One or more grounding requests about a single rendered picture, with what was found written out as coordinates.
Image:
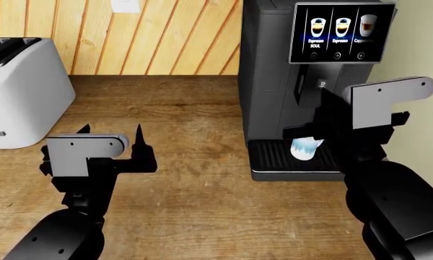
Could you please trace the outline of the black ribbed drip tray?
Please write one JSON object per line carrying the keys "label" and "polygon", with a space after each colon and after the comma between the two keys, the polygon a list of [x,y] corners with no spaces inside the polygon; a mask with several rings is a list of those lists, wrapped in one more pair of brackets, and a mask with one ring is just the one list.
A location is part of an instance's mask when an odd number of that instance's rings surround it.
{"label": "black ribbed drip tray", "polygon": [[331,146],[323,142],[311,160],[298,160],[290,153],[289,140],[250,140],[250,168],[256,173],[340,173]]}

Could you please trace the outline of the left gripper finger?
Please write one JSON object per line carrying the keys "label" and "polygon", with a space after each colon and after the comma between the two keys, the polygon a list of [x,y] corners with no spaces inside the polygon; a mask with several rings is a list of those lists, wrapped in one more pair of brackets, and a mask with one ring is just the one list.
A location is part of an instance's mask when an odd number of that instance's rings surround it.
{"label": "left gripper finger", "polygon": [[154,150],[145,142],[140,124],[137,127],[135,142],[131,148],[131,172],[155,173],[157,170],[157,161],[154,155]]}
{"label": "left gripper finger", "polygon": [[[90,133],[90,126],[89,124],[85,125],[84,127],[82,127],[77,134],[88,134]],[[43,163],[40,164],[40,171],[41,173],[43,173],[45,176],[46,175],[53,175],[52,170],[51,170],[51,162],[50,162],[50,158],[49,158],[49,152],[48,152],[48,146],[44,145],[40,151],[43,153],[44,157],[43,157]]]}

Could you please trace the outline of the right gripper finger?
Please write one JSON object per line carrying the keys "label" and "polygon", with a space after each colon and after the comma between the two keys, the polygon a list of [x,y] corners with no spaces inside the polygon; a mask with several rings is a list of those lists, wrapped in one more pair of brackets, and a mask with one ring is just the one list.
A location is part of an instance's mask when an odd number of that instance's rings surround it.
{"label": "right gripper finger", "polygon": [[321,90],[321,104],[315,109],[313,120],[300,126],[283,129],[282,138],[337,139],[351,132],[351,106],[341,97]]}
{"label": "right gripper finger", "polygon": [[398,112],[391,114],[391,126],[402,126],[405,125],[407,120],[409,119],[410,113],[406,112]]}

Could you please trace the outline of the white two-slot toaster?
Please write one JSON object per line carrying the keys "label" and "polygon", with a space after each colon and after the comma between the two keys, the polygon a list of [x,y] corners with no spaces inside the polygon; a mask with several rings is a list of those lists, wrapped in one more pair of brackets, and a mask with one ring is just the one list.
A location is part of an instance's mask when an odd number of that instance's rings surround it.
{"label": "white two-slot toaster", "polygon": [[75,97],[50,38],[0,38],[0,150],[37,144]]}

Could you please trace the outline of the white wall outlet plate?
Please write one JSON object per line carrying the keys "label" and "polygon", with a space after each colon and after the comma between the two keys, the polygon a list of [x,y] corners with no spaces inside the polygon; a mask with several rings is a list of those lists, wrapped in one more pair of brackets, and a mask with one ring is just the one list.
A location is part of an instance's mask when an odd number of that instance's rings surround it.
{"label": "white wall outlet plate", "polygon": [[137,14],[141,11],[141,0],[110,0],[113,13]]}

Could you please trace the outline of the white and blue cup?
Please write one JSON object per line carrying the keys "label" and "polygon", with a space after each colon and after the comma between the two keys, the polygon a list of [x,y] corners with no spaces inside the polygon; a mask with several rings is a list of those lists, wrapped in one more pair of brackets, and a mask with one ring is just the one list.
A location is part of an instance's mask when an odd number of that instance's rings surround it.
{"label": "white and blue cup", "polygon": [[311,136],[293,139],[290,147],[290,153],[297,160],[311,160],[314,158],[315,151],[323,143],[323,141],[323,139],[315,140]]}

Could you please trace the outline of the coffee machine touchscreen panel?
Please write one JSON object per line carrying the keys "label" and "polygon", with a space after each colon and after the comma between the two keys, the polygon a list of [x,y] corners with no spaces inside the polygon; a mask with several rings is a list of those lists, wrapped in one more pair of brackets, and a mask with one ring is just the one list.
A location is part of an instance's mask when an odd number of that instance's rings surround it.
{"label": "coffee machine touchscreen panel", "polygon": [[392,2],[298,2],[289,63],[378,64],[395,12]]}

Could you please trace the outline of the dark grey coffee machine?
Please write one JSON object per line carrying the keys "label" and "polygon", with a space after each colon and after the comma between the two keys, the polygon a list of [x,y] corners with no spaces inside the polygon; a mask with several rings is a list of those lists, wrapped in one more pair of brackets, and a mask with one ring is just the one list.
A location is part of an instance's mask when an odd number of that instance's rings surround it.
{"label": "dark grey coffee machine", "polygon": [[[374,64],[290,64],[294,5],[301,1],[383,0],[244,0],[240,64],[237,75],[243,131],[250,140],[282,138],[286,127],[313,120],[321,90],[335,95],[364,84]],[[340,173],[256,173],[255,181],[342,181]]]}

